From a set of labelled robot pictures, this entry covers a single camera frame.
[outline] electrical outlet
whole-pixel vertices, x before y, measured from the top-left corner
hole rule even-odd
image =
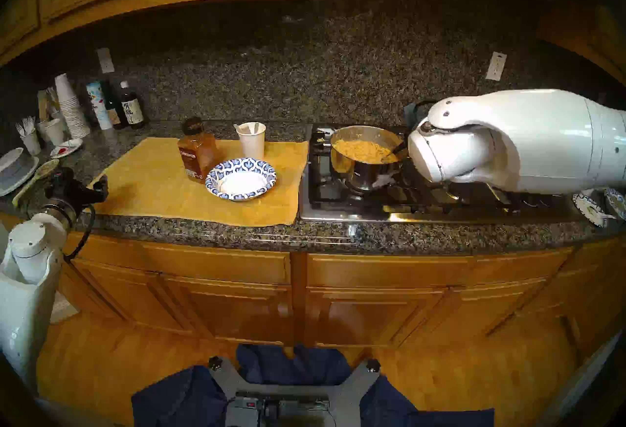
[[[98,60],[100,60],[100,68],[103,74],[110,74],[115,71],[113,61],[111,60],[111,52],[108,48],[99,48],[96,50]]]
[[[489,80],[500,80],[502,76],[502,70],[504,70],[504,62],[506,61],[505,54],[499,54],[493,52],[492,60],[489,62],[489,69],[487,69],[487,75],[485,78]]]

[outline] food in pot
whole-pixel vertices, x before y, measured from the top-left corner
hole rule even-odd
[[[386,164],[398,161],[395,154],[389,154],[391,149],[372,141],[344,141],[339,139],[333,144],[333,148],[350,159],[368,164]]]

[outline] gas stove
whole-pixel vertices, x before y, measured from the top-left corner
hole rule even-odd
[[[331,136],[341,127],[308,126],[309,162],[300,184],[302,220],[520,224],[582,219],[569,195],[508,193],[484,183],[430,183],[411,159],[402,162],[388,186],[367,194],[358,192],[331,165]],[[398,135],[404,131],[388,129]]]

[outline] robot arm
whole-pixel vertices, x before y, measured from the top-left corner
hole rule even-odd
[[[624,112],[563,90],[504,90],[436,103],[409,136],[430,181],[557,194],[626,179]]]
[[[60,168],[46,189],[48,203],[8,236],[0,265],[0,348],[34,393],[37,357],[46,339],[64,259],[61,248],[82,210],[90,207],[90,226],[67,258],[85,244],[95,218],[92,204],[103,202],[108,194],[106,176],[93,188],[75,180],[71,169]]]

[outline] blue patterned bowl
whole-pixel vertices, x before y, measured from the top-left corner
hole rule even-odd
[[[253,157],[219,163],[209,172],[205,181],[207,190],[212,194],[232,201],[259,197],[275,183],[275,169],[269,163]]]

